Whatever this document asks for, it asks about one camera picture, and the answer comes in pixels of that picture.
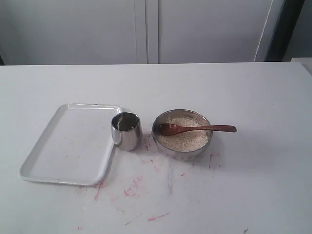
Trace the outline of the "brown wooden spoon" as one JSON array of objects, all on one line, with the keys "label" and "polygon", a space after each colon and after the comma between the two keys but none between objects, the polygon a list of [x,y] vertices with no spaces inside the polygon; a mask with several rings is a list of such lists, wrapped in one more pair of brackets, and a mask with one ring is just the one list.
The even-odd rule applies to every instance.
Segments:
[{"label": "brown wooden spoon", "polygon": [[231,125],[208,125],[208,126],[196,126],[196,127],[185,127],[180,125],[175,125],[171,123],[160,124],[157,128],[159,134],[164,136],[173,136],[189,131],[221,131],[221,132],[237,132],[237,128]]}]

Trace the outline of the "stainless steel rice bowl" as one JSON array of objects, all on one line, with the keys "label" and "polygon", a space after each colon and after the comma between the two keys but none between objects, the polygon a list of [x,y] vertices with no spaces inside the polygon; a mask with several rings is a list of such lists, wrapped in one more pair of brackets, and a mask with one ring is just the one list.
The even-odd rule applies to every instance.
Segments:
[{"label": "stainless steel rice bowl", "polygon": [[173,118],[182,118],[182,117],[193,118],[194,120],[200,123],[200,126],[210,125],[210,122],[203,115],[195,111],[186,110],[186,109],[169,110],[160,114],[154,120],[153,125],[152,125],[153,140],[156,146],[158,147],[159,151],[171,158],[181,160],[181,161],[194,160],[194,158],[202,154],[208,148],[212,139],[212,131],[209,131],[211,132],[210,141],[202,148],[197,149],[195,151],[191,151],[191,152],[180,152],[180,151],[174,151],[174,150],[168,149],[157,140],[157,132],[158,132],[157,128],[160,124],[167,123],[168,120],[173,119]]}]

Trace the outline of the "stainless steel cup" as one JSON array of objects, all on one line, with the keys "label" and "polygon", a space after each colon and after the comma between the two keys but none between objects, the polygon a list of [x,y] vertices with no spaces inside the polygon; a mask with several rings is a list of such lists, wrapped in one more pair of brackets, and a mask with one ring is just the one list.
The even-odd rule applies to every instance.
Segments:
[{"label": "stainless steel cup", "polygon": [[136,149],[143,137],[139,116],[132,112],[115,115],[111,121],[111,134],[114,145],[121,150]]}]

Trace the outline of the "white uncooked rice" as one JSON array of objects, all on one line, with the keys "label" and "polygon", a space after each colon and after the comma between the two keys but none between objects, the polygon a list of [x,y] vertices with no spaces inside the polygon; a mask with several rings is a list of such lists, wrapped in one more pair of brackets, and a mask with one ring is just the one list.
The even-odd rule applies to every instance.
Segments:
[{"label": "white uncooked rice", "polygon": [[[184,127],[198,127],[200,123],[193,118],[182,117],[173,118],[167,123]],[[166,148],[180,151],[191,152],[205,146],[211,138],[211,132],[205,130],[189,131],[172,136],[164,136],[157,132],[157,140]]]}]

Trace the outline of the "white rectangular plastic tray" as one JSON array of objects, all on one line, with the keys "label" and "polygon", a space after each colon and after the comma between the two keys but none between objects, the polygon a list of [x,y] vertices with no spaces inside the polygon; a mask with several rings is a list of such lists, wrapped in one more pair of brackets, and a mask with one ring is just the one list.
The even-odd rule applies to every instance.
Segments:
[{"label": "white rectangular plastic tray", "polygon": [[39,183],[99,183],[114,149],[111,121],[122,111],[103,104],[60,106],[21,165],[19,177]]}]

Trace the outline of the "white cabinet behind table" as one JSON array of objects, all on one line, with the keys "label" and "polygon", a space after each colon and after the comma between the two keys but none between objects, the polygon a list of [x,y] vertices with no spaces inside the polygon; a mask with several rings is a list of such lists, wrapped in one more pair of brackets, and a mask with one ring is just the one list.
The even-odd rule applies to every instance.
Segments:
[{"label": "white cabinet behind table", "polygon": [[282,0],[3,0],[7,65],[264,61]]}]

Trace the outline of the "beige adjacent table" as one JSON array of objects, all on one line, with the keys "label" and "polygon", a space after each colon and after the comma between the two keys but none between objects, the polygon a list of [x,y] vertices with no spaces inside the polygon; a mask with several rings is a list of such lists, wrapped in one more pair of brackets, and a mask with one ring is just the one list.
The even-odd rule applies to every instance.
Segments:
[{"label": "beige adjacent table", "polygon": [[312,57],[291,58],[291,62],[300,63],[312,75]]}]

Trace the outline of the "black vertical post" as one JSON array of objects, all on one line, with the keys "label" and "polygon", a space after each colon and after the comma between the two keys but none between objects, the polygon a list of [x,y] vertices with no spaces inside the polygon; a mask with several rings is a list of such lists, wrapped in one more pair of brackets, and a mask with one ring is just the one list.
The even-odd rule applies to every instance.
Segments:
[{"label": "black vertical post", "polygon": [[312,1],[285,0],[265,61],[281,62],[311,56]]}]

